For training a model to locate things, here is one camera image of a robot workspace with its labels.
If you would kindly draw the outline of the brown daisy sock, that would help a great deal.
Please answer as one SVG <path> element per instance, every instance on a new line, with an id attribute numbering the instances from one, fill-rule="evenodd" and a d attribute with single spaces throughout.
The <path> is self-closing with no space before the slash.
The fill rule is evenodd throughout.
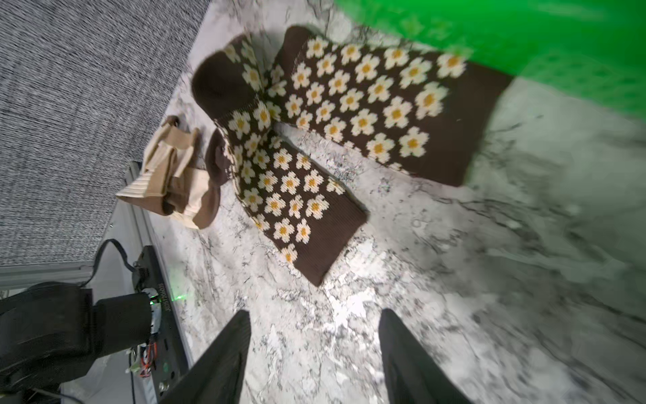
<path id="1" fill-rule="evenodd" d="M 206 58 L 192 80 L 198 106 L 215 124 L 239 200 L 284 260 L 311 284 L 322 284 L 348 241 L 367 219 L 346 189 L 277 133 L 278 113 L 249 35 L 237 35 Z"/>
<path id="2" fill-rule="evenodd" d="M 388 168 L 459 186 L 512 76 L 442 52 L 337 44 L 287 29 L 269 74 L 276 119 Z"/>

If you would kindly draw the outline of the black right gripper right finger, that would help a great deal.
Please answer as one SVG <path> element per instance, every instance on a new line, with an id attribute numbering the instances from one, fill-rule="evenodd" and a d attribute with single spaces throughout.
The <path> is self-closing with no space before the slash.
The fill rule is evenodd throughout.
<path id="1" fill-rule="evenodd" d="M 381 312 L 379 337 L 391 403 L 470 404 L 390 309 Z"/>

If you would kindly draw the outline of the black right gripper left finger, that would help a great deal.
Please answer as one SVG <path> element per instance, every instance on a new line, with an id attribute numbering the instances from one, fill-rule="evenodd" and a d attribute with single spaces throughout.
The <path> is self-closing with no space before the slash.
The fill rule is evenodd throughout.
<path id="1" fill-rule="evenodd" d="M 240 310 L 161 403 L 238 403 L 252 336 L 248 311 Z"/>

